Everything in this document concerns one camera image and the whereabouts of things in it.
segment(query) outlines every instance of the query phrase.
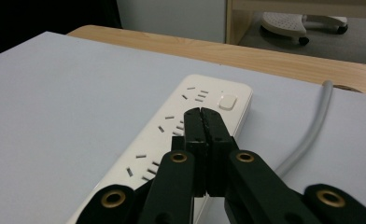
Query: wooden surface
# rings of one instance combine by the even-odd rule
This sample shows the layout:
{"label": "wooden surface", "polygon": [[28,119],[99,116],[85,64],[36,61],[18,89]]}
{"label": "wooden surface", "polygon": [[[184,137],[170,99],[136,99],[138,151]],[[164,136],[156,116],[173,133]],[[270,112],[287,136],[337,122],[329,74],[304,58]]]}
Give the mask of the wooden surface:
{"label": "wooden surface", "polygon": [[232,2],[227,0],[226,43],[238,45],[252,22],[252,11],[232,10]]}
{"label": "wooden surface", "polygon": [[366,64],[252,49],[101,26],[83,26],[68,35],[99,42],[225,64],[321,84],[331,80],[366,93]]}

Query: gray cable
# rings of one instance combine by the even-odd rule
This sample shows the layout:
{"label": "gray cable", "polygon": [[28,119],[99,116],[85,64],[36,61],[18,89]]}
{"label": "gray cable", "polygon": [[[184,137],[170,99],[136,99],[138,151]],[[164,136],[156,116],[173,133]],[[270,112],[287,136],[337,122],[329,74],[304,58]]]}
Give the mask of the gray cable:
{"label": "gray cable", "polygon": [[288,156],[288,158],[280,164],[275,173],[282,178],[290,169],[300,160],[300,158],[309,150],[309,148],[317,139],[320,129],[322,128],[323,121],[326,118],[326,113],[329,108],[329,102],[331,100],[333,85],[331,81],[323,82],[323,90],[320,99],[319,106],[317,108],[317,114],[309,127],[306,135],[303,137],[301,143],[294,149],[294,151]]}

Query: power strip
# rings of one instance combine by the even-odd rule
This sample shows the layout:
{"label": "power strip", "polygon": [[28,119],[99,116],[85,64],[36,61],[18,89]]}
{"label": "power strip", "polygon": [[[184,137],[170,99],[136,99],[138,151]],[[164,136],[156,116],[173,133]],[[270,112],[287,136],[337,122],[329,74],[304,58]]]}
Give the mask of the power strip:
{"label": "power strip", "polygon": [[[184,135],[183,114],[195,107],[219,112],[231,136],[237,138],[250,108],[253,90],[248,85],[201,75],[187,76],[142,132],[93,189],[67,223],[73,224],[100,189],[118,184],[138,189],[157,174],[163,154],[171,150],[172,136]],[[195,198],[194,223],[201,223],[209,198]]]}

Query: table surface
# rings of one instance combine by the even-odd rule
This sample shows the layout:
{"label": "table surface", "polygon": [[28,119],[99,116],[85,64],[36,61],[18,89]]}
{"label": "table surface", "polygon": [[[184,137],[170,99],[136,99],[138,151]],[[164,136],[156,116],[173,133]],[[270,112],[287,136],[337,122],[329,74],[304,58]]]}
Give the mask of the table surface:
{"label": "table surface", "polygon": [[[139,33],[145,40],[161,39],[140,41],[127,31],[113,31],[110,39],[124,34],[125,42],[153,48],[171,40]],[[199,49],[186,47],[187,52],[203,49],[206,57],[229,48],[172,40],[164,49],[177,46],[186,52],[185,44],[197,44]],[[154,116],[166,93],[192,73],[253,88],[251,112],[237,144],[274,168],[297,146],[316,113],[317,84],[170,54],[53,33],[0,54],[0,223],[65,223]],[[313,183],[343,187],[366,204],[366,94],[335,90],[325,121],[312,154],[284,181],[298,192]],[[214,216],[224,214],[223,203],[213,204],[220,207],[211,208],[206,223],[228,223]]]}
{"label": "table surface", "polygon": [[331,80],[334,85],[343,85],[366,93],[366,64],[362,63],[341,62],[94,25],[79,27],[68,35],[219,63],[316,84]]}

